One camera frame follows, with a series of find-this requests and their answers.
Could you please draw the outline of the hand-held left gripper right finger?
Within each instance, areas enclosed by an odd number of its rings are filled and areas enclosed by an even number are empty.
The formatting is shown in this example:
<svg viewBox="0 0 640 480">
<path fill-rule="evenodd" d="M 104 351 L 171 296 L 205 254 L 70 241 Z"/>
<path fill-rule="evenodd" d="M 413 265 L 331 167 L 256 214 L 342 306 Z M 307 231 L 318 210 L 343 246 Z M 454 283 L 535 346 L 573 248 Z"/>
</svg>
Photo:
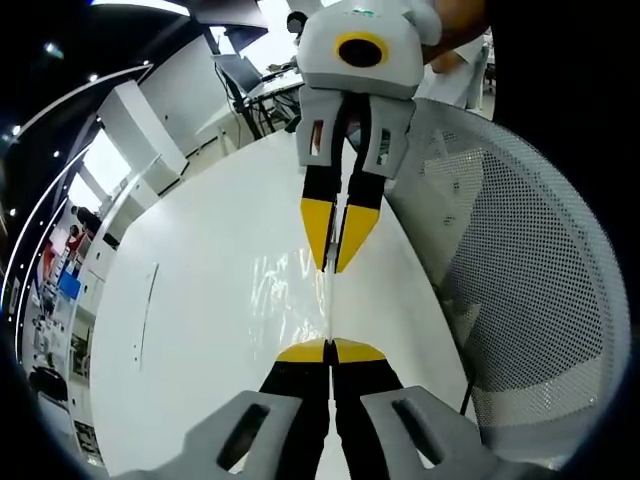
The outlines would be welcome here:
<svg viewBox="0 0 640 480">
<path fill-rule="evenodd" d="M 476 425 L 421 386 L 405 387 L 378 349 L 332 342 L 336 427 L 353 479 L 555 479 L 483 445 Z"/>
</svg>

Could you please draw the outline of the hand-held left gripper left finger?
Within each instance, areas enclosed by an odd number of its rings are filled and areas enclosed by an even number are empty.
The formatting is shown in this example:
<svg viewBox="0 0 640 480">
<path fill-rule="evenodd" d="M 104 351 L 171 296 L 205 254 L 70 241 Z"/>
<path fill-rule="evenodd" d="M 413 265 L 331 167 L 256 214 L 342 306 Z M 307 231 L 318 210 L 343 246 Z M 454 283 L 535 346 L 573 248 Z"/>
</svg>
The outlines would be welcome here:
<svg viewBox="0 0 640 480">
<path fill-rule="evenodd" d="M 261 388 L 245 390 L 185 436 L 181 452 L 120 479 L 313 479 L 329 429 L 328 342 L 293 345 Z"/>
</svg>

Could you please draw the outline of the person's right hand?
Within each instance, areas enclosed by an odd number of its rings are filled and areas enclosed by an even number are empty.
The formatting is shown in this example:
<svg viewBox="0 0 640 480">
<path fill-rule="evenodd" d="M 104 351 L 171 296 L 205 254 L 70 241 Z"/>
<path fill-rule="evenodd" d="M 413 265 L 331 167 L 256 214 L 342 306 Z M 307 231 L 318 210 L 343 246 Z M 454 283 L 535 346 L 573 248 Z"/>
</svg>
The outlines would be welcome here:
<svg viewBox="0 0 640 480">
<path fill-rule="evenodd" d="M 422 46 L 423 63 L 466 44 L 482 35 L 489 27 L 485 0 L 435 0 L 442 32 L 435 46 Z"/>
</svg>

